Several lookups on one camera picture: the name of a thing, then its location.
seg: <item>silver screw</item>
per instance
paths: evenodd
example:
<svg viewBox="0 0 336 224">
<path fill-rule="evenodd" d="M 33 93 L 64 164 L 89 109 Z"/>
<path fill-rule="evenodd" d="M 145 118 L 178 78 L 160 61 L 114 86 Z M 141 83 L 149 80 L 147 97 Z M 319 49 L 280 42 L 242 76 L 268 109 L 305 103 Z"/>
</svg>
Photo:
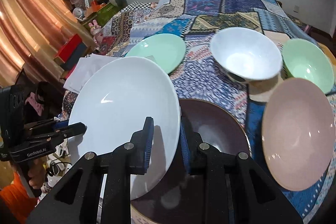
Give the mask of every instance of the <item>silver screw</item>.
<svg viewBox="0 0 336 224">
<path fill-rule="evenodd" d="M 210 145 L 208 145 L 207 143 L 201 143 L 199 145 L 199 148 L 201 148 L 202 150 L 207 150 L 210 148 Z"/>
<path fill-rule="evenodd" d="M 238 157 L 241 158 L 242 160 L 247 160 L 248 157 L 249 157 L 249 155 L 246 154 L 245 152 L 240 152 L 240 153 L 238 154 Z"/>
<path fill-rule="evenodd" d="M 84 155 L 84 158 L 86 158 L 87 160 L 90 160 L 90 159 L 92 159 L 94 156 L 95 156 L 95 154 L 94 154 L 93 152 L 87 152 L 87 153 Z"/>
<path fill-rule="evenodd" d="M 124 148 L 129 150 L 129 149 L 132 149 L 134 147 L 134 144 L 133 143 L 125 143 L 124 144 Z"/>
</svg>

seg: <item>white plate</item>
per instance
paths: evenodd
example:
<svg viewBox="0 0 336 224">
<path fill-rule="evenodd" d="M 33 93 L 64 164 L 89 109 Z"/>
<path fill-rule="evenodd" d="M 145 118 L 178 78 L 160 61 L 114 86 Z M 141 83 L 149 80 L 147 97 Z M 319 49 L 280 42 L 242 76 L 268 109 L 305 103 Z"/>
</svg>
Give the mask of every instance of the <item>white plate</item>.
<svg viewBox="0 0 336 224">
<path fill-rule="evenodd" d="M 238 81 L 267 80 L 282 69 L 282 56 L 268 37 L 255 30 L 232 27 L 217 32 L 211 39 L 211 53 Z"/>
<path fill-rule="evenodd" d="M 112 152 L 129 142 L 154 119 L 151 161 L 144 176 L 131 176 L 131 199 L 150 191 L 163 178 L 176 152 L 180 131 L 180 107 L 169 76 L 154 62 L 124 57 L 97 71 L 85 84 L 71 111 L 69 124 L 83 122 L 87 131 L 69 140 L 74 164 L 86 152 Z"/>
</svg>

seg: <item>electrical socket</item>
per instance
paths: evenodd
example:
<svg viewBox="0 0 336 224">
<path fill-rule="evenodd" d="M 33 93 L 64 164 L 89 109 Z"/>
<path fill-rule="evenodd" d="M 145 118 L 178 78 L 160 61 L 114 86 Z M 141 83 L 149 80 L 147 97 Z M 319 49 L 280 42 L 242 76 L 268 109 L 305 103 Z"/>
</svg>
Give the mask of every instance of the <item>electrical socket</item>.
<svg viewBox="0 0 336 224">
<path fill-rule="evenodd" d="M 295 5 L 293 11 L 299 13 L 300 7 L 298 7 L 298 5 Z"/>
</svg>

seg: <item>orange curtain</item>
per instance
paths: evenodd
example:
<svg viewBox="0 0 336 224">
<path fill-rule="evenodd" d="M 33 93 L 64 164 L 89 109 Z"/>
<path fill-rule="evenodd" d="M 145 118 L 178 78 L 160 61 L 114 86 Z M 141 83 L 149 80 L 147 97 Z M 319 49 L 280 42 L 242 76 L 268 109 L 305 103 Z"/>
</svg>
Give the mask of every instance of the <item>orange curtain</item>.
<svg viewBox="0 0 336 224">
<path fill-rule="evenodd" d="M 0 86 L 13 85 L 22 68 L 34 82 L 57 83 L 63 70 L 53 58 L 76 33 L 94 45 L 63 0 L 0 0 Z"/>
</svg>

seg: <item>pink bowl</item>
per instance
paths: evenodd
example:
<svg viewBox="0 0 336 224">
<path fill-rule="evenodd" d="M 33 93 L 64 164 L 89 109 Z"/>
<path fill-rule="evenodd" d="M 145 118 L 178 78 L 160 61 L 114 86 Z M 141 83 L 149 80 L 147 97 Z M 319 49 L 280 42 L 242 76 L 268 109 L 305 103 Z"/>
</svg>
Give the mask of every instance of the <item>pink bowl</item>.
<svg viewBox="0 0 336 224">
<path fill-rule="evenodd" d="M 288 190 L 309 188 L 327 169 L 334 143 L 333 111 L 320 88 L 300 78 L 281 83 L 262 121 L 264 156 L 274 179 Z"/>
</svg>

